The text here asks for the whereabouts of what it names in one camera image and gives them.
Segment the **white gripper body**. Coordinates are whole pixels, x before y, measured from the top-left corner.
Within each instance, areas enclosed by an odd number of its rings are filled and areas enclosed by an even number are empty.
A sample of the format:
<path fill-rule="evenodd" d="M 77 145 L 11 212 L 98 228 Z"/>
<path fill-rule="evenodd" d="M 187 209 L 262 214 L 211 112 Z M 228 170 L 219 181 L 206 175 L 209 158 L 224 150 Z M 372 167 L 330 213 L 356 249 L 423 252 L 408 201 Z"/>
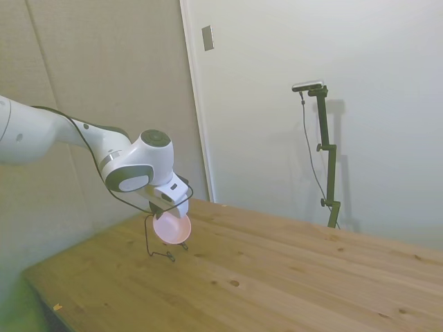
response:
<path fill-rule="evenodd" d="M 187 180 L 172 173 L 169 182 L 162 185 L 147 185 L 137 190 L 137 193 L 150 203 L 163 209 L 163 213 L 169 212 L 176 218 L 183 218 L 188 213 L 188 190 Z"/>

